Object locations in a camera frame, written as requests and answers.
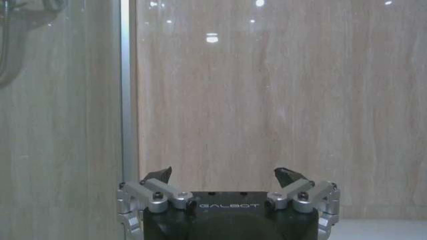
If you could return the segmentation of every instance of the white countertop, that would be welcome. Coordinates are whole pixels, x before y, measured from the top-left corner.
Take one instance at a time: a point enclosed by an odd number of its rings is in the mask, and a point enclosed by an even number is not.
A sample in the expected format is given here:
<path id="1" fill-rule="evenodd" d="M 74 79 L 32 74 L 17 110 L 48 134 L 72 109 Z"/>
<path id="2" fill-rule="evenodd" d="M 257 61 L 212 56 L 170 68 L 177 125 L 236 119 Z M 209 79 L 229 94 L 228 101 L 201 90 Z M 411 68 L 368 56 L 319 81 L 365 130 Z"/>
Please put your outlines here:
<path id="1" fill-rule="evenodd" d="M 343 219 L 329 240 L 427 240 L 427 221 Z"/>

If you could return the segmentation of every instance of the glass panel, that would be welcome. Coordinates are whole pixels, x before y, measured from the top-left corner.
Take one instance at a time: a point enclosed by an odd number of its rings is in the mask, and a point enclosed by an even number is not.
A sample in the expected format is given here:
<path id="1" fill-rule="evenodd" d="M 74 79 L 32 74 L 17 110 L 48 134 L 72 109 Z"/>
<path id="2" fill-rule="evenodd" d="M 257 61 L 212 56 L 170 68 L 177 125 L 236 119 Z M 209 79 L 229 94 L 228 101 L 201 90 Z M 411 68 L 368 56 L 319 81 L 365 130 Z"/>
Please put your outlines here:
<path id="1" fill-rule="evenodd" d="M 0 239 L 117 239 L 114 0 L 1 0 Z"/>
<path id="2" fill-rule="evenodd" d="M 140 0 L 140 174 L 343 191 L 344 217 L 427 218 L 427 1 Z"/>

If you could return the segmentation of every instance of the robotic hand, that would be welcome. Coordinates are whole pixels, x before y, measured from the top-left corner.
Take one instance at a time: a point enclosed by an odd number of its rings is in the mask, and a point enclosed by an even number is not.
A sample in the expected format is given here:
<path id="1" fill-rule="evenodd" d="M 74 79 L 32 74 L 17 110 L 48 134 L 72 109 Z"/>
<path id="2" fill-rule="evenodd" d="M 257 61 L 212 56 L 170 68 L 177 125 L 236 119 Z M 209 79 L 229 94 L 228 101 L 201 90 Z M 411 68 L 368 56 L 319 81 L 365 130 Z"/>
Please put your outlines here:
<path id="1" fill-rule="evenodd" d="M 335 183 L 315 184 L 300 173 L 277 168 L 279 192 L 185 192 L 168 185 L 170 173 L 169 167 L 118 186 L 117 220 L 129 239 L 328 239 L 339 221 Z"/>

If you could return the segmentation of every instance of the marble wall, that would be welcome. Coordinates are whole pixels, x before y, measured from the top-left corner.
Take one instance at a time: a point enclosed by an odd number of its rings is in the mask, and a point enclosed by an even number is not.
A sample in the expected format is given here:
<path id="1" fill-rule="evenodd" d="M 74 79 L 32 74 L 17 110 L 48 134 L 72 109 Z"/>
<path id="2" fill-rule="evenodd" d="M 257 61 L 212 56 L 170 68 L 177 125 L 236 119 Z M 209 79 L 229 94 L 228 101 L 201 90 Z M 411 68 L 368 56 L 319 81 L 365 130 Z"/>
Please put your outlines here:
<path id="1" fill-rule="evenodd" d="M 140 174 L 276 190 L 284 166 L 347 218 L 427 219 L 427 2 L 137 1 Z"/>
<path id="2" fill-rule="evenodd" d="M 117 240 L 118 2 L 25 2 L 0 79 L 0 240 Z"/>

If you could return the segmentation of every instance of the metal joint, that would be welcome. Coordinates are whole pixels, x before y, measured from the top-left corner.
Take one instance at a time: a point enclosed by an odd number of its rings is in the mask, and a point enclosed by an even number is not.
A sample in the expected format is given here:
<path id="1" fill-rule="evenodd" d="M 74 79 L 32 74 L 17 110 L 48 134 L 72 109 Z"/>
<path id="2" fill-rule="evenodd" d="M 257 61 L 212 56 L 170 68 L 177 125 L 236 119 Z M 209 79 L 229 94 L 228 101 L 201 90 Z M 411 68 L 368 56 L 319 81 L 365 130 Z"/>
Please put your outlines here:
<path id="1" fill-rule="evenodd" d="M 303 193 L 293 196 L 293 209 L 300 213 L 311 213 L 313 209 L 320 212 L 317 240 L 327 240 L 340 219 L 340 190 L 335 183 L 323 181 Z"/>

